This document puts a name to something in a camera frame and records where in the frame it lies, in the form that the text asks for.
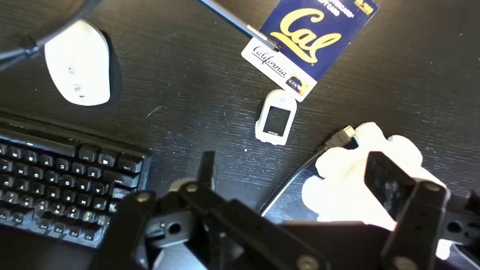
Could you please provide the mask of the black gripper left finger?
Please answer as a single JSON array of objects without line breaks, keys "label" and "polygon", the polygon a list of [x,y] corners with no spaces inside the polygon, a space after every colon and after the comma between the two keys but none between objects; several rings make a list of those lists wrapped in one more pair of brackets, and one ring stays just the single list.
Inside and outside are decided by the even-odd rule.
[{"label": "black gripper left finger", "polygon": [[209,200],[217,197],[217,152],[205,151],[200,160],[197,175],[193,178],[181,178],[172,184],[169,194],[172,197],[194,197],[196,200]]}]

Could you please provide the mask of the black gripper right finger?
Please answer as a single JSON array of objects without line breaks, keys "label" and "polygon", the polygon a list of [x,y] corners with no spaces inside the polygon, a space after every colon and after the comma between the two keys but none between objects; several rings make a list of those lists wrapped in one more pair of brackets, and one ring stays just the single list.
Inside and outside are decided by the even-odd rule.
[{"label": "black gripper right finger", "polygon": [[409,224],[439,235],[448,187],[425,176],[413,176],[383,151],[368,154],[365,184],[386,211],[392,230]]}]

